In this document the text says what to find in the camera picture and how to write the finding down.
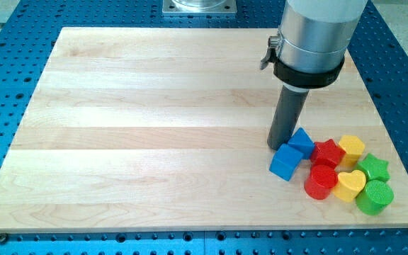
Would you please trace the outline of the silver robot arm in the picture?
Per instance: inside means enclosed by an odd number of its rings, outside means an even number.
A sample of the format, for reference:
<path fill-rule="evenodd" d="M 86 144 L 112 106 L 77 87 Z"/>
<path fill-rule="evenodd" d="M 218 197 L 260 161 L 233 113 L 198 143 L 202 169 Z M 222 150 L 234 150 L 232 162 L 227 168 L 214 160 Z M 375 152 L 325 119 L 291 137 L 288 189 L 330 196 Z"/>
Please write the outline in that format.
<path fill-rule="evenodd" d="M 366 0 L 287 0 L 278 32 L 268 38 L 260 69 L 300 89 L 336 81 Z"/>

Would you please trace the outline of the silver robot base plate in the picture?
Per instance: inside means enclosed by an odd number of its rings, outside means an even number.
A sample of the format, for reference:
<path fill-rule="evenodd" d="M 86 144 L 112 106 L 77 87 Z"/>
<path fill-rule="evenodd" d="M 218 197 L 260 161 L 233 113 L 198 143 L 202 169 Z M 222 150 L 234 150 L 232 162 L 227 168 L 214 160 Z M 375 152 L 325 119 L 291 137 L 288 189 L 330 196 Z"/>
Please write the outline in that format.
<path fill-rule="evenodd" d="M 232 15 L 237 13 L 236 0 L 163 0 L 162 13 L 180 15 Z"/>

